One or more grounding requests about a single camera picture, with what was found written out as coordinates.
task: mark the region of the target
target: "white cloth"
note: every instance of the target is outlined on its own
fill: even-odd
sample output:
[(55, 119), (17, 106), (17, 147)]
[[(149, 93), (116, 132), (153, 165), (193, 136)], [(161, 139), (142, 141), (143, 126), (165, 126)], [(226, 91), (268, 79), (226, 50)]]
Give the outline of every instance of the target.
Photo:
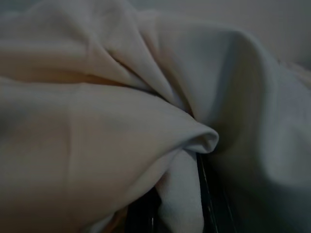
[(172, 232), (203, 232), (200, 181), (194, 153), (179, 152), (156, 188), (162, 199), (159, 215)]
[(211, 159), (245, 230), (311, 229), (310, 90), (247, 33), (122, 0), (43, 1), (0, 20), (0, 75), (5, 232), (111, 216), (218, 133)]

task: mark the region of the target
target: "cloth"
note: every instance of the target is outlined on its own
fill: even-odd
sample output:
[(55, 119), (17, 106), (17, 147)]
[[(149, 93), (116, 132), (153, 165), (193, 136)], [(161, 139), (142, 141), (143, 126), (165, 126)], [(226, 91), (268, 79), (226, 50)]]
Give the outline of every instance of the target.
[[(43, 1), (0, 19), (0, 75), (4, 232), (111, 218), (219, 137), (207, 156), (244, 231), (310, 232), (310, 82), (251, 35), (122, 0)], [(185, 166), (196, 201), (173, 202), (172, 176), (160, 214), (176, 233), (189, 225), (174, 212), (189, 208), (199, 233), (197, 171)]]

